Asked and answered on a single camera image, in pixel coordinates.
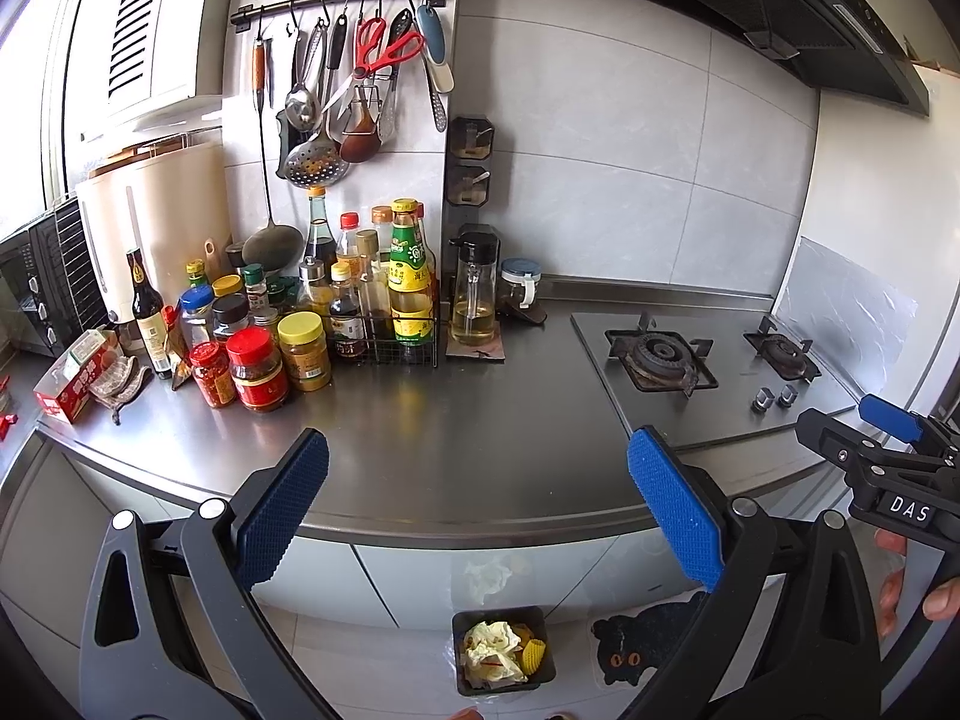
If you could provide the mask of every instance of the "jar with red lid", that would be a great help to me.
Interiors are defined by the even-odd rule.
[[[280,350],[264,327],[247,327],[227,341],[230,376],[240,402],[254,412],[280,408],[290,384]]]
[[[193,378],[197,380],[203,400],[212,409],[222,409],[234,401],[237,390],[230,378],[227,349],[219,341],[204,341],[190,350]]]

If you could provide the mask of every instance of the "tiled wall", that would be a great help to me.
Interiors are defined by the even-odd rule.
[[[774,295],[818,95],[642,0],[460,0],[455,113],[497,127],[480,211],[552,274]]]
[[[230,12],[244,4],[259,1],[282,0],[232,0]],[[438,9],[448,40],[453,33],[455,4],[456,0],[448,0],[445,8]],[[349,6],[351,25],[358,6],[359,0],[352,0]],[[387,21],[406,6],[406,0],[388,1],[384,6]],[[376,9],[376,2],[367,0],[365,11],[370,14],[373,9]],[[320,9],[304,11],[304,28],[312,28],[320,13]],[[285,16],[274,18],[270,23],[264,22],[264,36],[272,38],[271,66],[275,89],[272,91],[272,101],[268,101],[268,109],[264,111],[263,122],[275,221],[294,224],[305,231],[309,224],[306,192],[275,175],[280,153],[275,114],[283,107],[284,96],[290,87],[290,60],[294,43],[293,39],[287,37],[287,23],[289,18]],[[254,36],[255,29],[237,35],[231,28],[224,47],[223,135],[234,240],[246,239],[267,220],[256,109],[251,99],[251,49]],[[344,75],[341,77],[346,77],[350,64],[348,56],[349,46],[344,51],[341,65]],[[328,189],[326,205],[334,234],[339,232],[337,220],[342,211],[358,211],[362,223],[368,223],[370,209],[374,205],[389,203],[397,197],[415,197],[426,206],[427,234],[436,250],[440,243],[444,148],[445,135],[437,132],[433,124],[424,67],[419,61],[409,62],[401,67],[397,84],[397,135],[386,143],[373,160],[351,167],[346,177]]]

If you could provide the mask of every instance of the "stove knob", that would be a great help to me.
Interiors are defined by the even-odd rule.
[[[774,405],[774,394],[766,386],[762,386],[760,391],[754,395],[754,402],[750,407],[757,413],[764,413]]]
[[[781,393],[776,399],[776,405],[780,406],[783,409],[789,409],[794,401],[797,399],[797,388],[792,384],[788,384],[781,389]]]

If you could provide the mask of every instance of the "gas stove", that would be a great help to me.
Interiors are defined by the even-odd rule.
[[[805,409],[837,415],[856,400],[754,311],[573,314],[573,326],[628,434],[653,425],[675,449],[792,428]]]

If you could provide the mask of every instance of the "microwave oven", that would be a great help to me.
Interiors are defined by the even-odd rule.
[[[14,348],[59,357],[106,322],[75,199],[0,242],[0,324]]]

